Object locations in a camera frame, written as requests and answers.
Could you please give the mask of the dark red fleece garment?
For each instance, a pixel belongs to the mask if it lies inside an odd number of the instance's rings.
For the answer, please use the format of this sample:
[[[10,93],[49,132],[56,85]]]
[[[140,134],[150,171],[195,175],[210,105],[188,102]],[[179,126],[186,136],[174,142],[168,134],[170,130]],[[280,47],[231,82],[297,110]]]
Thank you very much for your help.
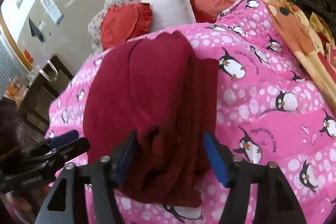
[[[178,31],[110,50],[85,104],[88,161],[134,135],[120,191],[142,203],[199,207],[195,186],[210,167],[203,135],[215,129],[217,87],[218,62],[198,58]]]

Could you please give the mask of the dark wooden console table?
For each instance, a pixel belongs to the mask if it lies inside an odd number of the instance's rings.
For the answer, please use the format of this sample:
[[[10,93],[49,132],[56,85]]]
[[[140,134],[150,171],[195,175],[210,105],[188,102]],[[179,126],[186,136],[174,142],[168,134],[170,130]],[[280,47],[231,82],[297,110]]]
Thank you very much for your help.
[[[19,118],[30,128],[44,135],[49,127],[49,107],[60,96],[73,74],[53,55],[30,84],[18,108]]]

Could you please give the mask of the orange gift box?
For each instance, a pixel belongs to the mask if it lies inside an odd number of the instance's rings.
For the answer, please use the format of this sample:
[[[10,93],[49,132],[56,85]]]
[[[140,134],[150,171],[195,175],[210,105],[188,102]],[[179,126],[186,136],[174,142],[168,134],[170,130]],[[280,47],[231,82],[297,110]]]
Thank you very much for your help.
[[[28,91],[28,87],[24,85],[18,77],[14,77],[9,86],[7,87],[4,97],[15,101],[19,107]]]

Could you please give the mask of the pink penguin blanket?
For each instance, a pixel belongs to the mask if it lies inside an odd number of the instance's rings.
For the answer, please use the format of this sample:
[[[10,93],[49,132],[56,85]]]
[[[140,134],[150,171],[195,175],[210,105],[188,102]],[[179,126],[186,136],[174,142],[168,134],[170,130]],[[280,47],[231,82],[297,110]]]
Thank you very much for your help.
[[[128,42],[176,31],[198,58],[218,62],[218,141],[252,164],[275,161],[306,222],[335,223],[335,113],[281,38],[264,0],[236,0],[215,23],[172,27]],[[110,50],[90,58],[52,102],[46,137],[70,130],[85,137],[88,92]],[[116,198],[126,223],[218,223],[229,190],[210,167],[195,188],[199,207],[142,203],[120,189]]]

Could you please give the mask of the orange patterned blanket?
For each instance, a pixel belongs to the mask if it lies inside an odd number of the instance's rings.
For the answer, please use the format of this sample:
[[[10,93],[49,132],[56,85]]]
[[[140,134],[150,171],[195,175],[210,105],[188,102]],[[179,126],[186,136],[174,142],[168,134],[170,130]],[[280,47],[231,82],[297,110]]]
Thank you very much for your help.
[[[303,11],[290,0],[264,0],[272,23],[335,113],[335,63]]]

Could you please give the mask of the left red heart cushion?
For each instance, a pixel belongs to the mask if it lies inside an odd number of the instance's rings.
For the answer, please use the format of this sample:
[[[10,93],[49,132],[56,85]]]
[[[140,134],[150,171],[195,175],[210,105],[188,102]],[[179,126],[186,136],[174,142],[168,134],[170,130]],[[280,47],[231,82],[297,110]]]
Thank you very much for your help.
[[[108,9],[101,23],[101,44],[104,50],[129,39],[147,34],[153,18],[149,3],[130,2]]]

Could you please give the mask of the white pillow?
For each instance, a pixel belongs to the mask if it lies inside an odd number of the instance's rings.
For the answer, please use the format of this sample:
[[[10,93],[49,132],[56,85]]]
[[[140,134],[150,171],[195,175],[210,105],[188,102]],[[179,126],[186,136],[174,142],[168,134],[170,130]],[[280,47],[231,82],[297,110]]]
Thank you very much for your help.
[[[196,23],[190,0],[142,0],[152,10],[149,32]]]

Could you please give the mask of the dark cloth on wall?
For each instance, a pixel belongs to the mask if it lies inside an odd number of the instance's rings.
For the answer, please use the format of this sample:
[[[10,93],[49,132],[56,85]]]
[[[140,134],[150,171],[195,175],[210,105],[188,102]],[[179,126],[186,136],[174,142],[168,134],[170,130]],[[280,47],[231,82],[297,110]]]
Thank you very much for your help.
[[[33,23],[33,21],[29,18],[29,28],[31,32],[31,36],[33,38],[38,38],[41,43],[44,43],[44,36],[39,30],[39,28]]]

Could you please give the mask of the white wall poster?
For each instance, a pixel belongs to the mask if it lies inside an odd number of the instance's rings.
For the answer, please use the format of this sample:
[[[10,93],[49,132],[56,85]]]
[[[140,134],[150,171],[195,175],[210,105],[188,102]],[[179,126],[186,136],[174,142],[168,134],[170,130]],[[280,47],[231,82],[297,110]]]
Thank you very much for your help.
[[[63,13],[58,8],[54,0],[40,0],[41,5],[45,9],[46,13],[50,16],[54,24],[57,26],[64,18]]]

